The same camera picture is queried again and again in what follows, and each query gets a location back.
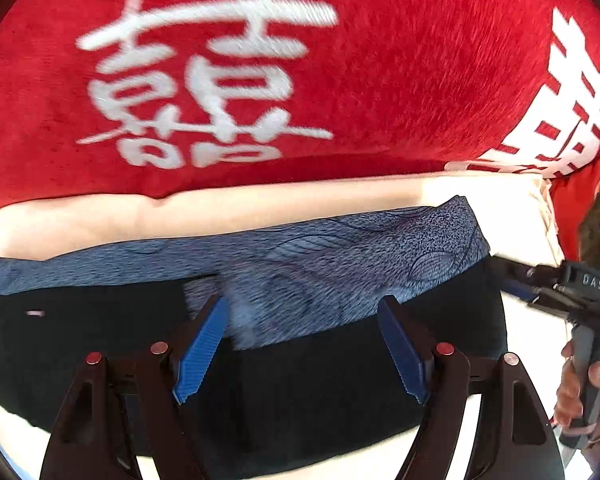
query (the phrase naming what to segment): beige fabric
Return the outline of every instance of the beige fabric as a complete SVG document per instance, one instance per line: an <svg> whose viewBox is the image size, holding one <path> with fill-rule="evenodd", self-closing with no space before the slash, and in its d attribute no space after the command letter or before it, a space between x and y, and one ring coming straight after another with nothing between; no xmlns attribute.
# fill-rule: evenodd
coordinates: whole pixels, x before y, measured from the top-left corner
<svg viewBox="0 0 600 480"><path fill-rule="evenodd" d="M467 197L492 253L530 264L558 264L548 183L538 175L438 173L389 178L276 184L179 193L163 200L96 195L38 200L0 210L0 256L46 259L108 242L140 238L219 234L413 205L439 205L456 194ZM520 355L550 413L560 380L564 324L504 297L509 348ZM477 419L472 400L448 477L462 478ZM283 475L288 480L394 478L414 432L370 448ZM0 443L37 477L48 434L0 406ZM141 461L145 479L156 478L150 460Z"/></svg>

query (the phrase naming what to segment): red blanket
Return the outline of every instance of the red blanket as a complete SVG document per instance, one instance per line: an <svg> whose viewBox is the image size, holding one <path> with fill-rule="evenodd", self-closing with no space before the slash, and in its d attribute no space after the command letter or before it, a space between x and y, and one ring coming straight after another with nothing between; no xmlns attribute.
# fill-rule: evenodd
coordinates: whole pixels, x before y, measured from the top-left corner
<svg viewBox="0 0 600 480"><path fill-rule="evenodd" d="M590 0L19 0L0 207L600 153Z"/></svg>

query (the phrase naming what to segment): black cloth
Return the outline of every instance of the black cloth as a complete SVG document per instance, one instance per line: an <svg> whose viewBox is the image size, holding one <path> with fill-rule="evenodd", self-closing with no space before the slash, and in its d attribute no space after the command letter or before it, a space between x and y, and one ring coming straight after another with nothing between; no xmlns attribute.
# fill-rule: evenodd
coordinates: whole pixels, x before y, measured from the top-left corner
<svg viewBox="0 0 600 480"><path fill-rule="evenodd" d="M405 305L438 340L496 358L506 326L495 283L483 260ZM182 282L0 296L0 403L49 431L87 352L131 354L185 315ZM137 407L128 409L136 452L150 454ZM422 408L405 393L373 316L264 348L234 351L224 339L180 413L210 478L229 480L369 446L416 426Z"/></svg>

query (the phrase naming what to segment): folded garment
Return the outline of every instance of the folded garment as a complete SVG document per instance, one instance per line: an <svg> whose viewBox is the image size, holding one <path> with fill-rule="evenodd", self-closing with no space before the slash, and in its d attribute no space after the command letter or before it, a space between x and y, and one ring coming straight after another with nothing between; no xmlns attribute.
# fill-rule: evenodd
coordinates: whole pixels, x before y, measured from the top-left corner
<svg viewBox="0 0 600 480"><path fill-rule="evenodd" d="M473 211L456 196L435 208L122 242L44 262L0 258L0 294L217 274L219 292L230 300L228 335L246 349L372 316L385 294L410 300L488 253ZM203 294L195 290L198 283ZM193 305L209 292L209 281L187 291Z"/></svg>
<svg viewBox="0 0 600 480"><path fill-rule="evenodd" d="M191 287L153 282L0 295L0 404L51 430L86 353L133 353L168 336L186 316L183 288ZM502 298L486 260L406 308L467 354L506 351ZM150 455L133 397L127 407L136 453ZM180 415L209 478L237 480L369 446L417 425L422 409L405 393L371 316L263 348L238 351L223 339Z"/></svg>

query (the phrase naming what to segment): red fabric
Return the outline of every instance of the red fabric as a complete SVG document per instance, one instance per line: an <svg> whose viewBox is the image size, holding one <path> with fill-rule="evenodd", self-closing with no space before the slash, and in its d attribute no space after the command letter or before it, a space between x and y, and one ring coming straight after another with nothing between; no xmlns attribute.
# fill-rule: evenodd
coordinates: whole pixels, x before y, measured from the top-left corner
<svg viewBox="0 0 600 480"><path fill-rule="evenodd" d="M578 226L600 192L600 156L582 170L554 180L554 200L558 241L568 260L579 260Z"/></svg>
<svg viewBox="0 0 600 480"><path fill-rule="evenodd" d="M244 21L217 19L147 30L138 35L139 46L160 43L176 54L146 67L99 73L98 63L118 46L89 51L79 48L77 40L118 20L125 1L19 0L2 22L0 207L93 192L162 197L203 187L437 171L491 149L516 153L520 146L502 144L507 134L543 85L554 93L560 89L548 72L552 43L566 50L552 33L555 9L566 22L577 22L586 52L600 71L600 14L590 0L309 0L331 6L337 22L322 27L270 22L266 27L270 36L295 38L306 46L307 53L295 59L212 52L209 40L240 36L245 30ZM209 1L144 0L141 12ZM209 114L187 91L184 74L193 56L203 56L214 66L279 67L288 76L292 88L284 98L227 99L225 111L235 123L253 125L263 113L279 107L289 113L289 127L321 128L333 137L274 132L258 142L245 133L221 140L210 133L147 127L135 135L78 143L122 124L96 108L88 93L91 81L112 84L152 71L172 78L176 94L135 105L129 113L150 121L158 110L172 113L174 108L164 107L173 104L180 109L180 123L209 124ZM116 97L143 91L125 90ZM587 113L577 104L573 108L586 121ZM597 127L590 129L600 138ZM550 121L539 124L538 131L546 139L560 133ZM132 146L131 151L139 139L170 144L178 153L170 164L175 160L177 167L157 167L138 153L125 158L119 147L123 139L130 140L123 144ZM562 160L570 139L571 134L559 152L538 149L531 164L503 171L545 168L541 171L548 176L568 173L583 162L565 162L557 173L551 164ZM278 158L214 161L214 150L236 145L252 146L231 155L242 160L253 160L261 149L268 150L261 155ZM585 148L575 143L571 151L577 154ZM156 147L139 151L166 158ZM502 161L496 165L507 166Z"/></svg>

